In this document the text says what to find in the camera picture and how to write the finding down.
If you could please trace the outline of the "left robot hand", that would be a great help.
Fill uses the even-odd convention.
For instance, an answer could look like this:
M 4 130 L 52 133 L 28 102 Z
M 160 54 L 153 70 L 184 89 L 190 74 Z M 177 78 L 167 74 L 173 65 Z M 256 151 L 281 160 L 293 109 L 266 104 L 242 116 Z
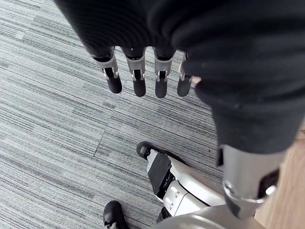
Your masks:
M 58 0 L 88 53 L 108 46 L 180 50 L 201 80 L 224 167 L 225 201 L 252 216 L 277 183 L 305 117 L 302 0 Z

